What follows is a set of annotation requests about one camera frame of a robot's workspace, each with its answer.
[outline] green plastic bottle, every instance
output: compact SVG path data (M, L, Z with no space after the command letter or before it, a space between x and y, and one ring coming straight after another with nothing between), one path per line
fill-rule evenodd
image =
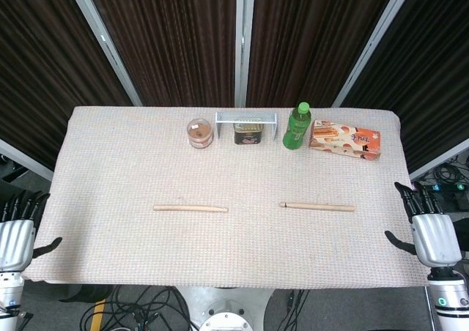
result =
M303 143L303 136L310 123L309 104L301 102L297 108L293 109L288 119L288 128L284 135L284 146L291 150L300 148Z

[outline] small glass jar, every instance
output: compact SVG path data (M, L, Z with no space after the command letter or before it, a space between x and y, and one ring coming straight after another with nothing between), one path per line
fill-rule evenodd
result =
M189 144L197 149L207 148L213 141L212 126L206 119L194 119L188 127Z

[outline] curtain fold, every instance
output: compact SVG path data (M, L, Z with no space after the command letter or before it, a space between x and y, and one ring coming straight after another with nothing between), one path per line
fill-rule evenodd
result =
M94 0L145 105L234 106L236 0Z
M74 0L0 0L0 138L53 169L77 105L130 105Z
M469 0L407 0L342 103L391 110L412 172L469 139Z
M331 106L388 1L254 0L247 106Z

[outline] green bottle cap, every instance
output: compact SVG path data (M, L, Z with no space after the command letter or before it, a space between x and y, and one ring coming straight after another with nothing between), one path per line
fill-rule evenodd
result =
M301 102L298 106L298 113L306 114L309 111L309 104L307 102Z

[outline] small metal shelf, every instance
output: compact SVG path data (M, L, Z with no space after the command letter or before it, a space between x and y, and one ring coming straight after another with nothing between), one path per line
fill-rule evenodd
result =
M217 137L220 138L220 128L222 124L271 124L272 139L276 139L277 133L277 113L267 111L217 111L215 113L215 124Z

